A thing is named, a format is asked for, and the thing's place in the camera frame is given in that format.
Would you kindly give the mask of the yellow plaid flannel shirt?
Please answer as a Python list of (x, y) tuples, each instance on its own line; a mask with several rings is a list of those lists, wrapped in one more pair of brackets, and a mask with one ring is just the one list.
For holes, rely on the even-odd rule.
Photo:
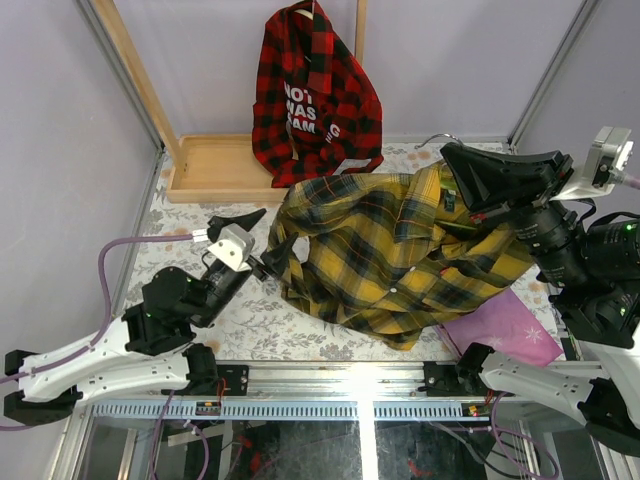
[(424, 329), (476, 311), (533, 264), (506, 225), (473, 231), (447, 215), (436, 163), (414, 173), (350, 174), (292, 186), (270, 227), (275, 247), (298, 233), (283, 299), (327, 323), (408, 351)]

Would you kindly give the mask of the lime green wire hanger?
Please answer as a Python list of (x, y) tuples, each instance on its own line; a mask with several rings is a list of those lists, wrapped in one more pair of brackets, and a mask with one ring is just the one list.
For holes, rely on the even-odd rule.
[(467, 217), (467, 210), (465, 209), (461, 198), (459, 197), (458, 186), (453, 177), (451, 169), (447, 166), (446, 162), (440, 156), (439, 153), (431, 154), (426, 150), (426, 146), (430, 142), (434, 142), (436, 139), (444, 139), (446, 143), (454, 142), (460, 145), (463, 142), (453, 134), (438, 133), (428, 137), (421, 144), (416, 145), (414, 149), (417, 151), (417, 155), (422, 160), (434, 160), (437, 166), (440, 168), (440, 189), (443, 194), (443, 208), (447, 217), (442, 221), (443, 224), (450, 226), (451, 228), (461, 229), (465, 231), (473, 231), (476, 229), (471, 224)]

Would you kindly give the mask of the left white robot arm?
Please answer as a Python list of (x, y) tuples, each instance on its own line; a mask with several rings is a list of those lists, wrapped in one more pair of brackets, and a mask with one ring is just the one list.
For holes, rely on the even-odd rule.
[(142, 243), (202, 243), (213, 261), (201, 276), (169, 266), (142, 288), (140, 303), (114, 316), (105, 307), (100, 328), (46, 353), (13, 350), (4, 359), (3, 383), (16, 382), (2, 402), (5, 431), (22, 431), (61, 421), (104, 399), (159, 392), (168, 396), (222, 396), (211, 348), (197, 342), (246, 281), (283, 276), (298, 238), (291, 234), (260, 256), (253, 256), (252, 229), (264, 217), (259, 209), (236, 217), (212, 217), (204, 229), (183, 235), (113, 240), (99, 253), (105, 265), (115, 246)]

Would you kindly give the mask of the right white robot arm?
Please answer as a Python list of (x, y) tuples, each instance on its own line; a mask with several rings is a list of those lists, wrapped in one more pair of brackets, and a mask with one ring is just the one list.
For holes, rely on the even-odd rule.
[(467, 394), (512, 393), (567, 415), (599, 443), (639, 454), (639, 217), (616, 212), (584, 229), (562, 199), (585, 179), (559, 151), (506, 155), (456, 142), (440, 153), (479, 224), (506, 223), (559, 289), (549, 300), (606, 377), (587, 379), (516, 361), (478, 343), (456, 366)]

